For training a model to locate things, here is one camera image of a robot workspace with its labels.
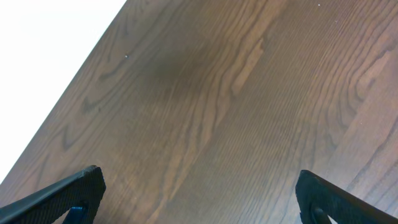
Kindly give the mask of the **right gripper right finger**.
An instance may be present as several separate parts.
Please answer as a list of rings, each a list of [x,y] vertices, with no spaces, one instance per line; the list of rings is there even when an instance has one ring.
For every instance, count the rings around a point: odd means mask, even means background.
[[[349,194],[309,170],[301,170],[295,195],[303,224],[397,223],[397,218]]]

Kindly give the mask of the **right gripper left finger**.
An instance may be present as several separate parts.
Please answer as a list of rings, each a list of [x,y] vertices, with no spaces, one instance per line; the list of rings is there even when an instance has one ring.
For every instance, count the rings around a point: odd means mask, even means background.
[[[1,223],[92,224],[106,190],[101,168],[89,166],[21,200],[1,208]]]

